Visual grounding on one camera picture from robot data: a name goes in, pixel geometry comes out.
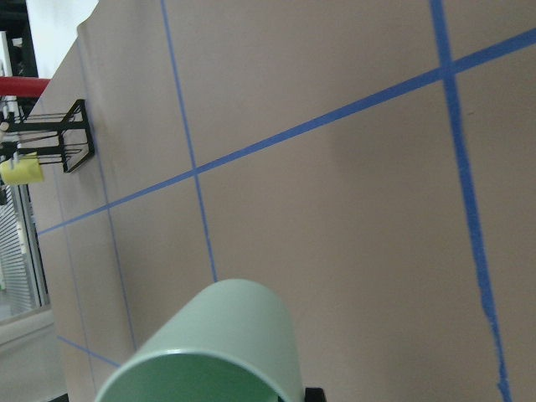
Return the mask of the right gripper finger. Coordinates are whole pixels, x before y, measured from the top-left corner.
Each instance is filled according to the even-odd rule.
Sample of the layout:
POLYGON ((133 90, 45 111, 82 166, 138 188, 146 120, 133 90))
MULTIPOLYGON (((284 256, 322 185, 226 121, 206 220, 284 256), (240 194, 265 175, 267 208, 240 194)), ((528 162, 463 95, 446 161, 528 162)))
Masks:
POLYGON ((307 387, 304 394, 305 402, 326 402, 326 395, 324 389, 307 387))

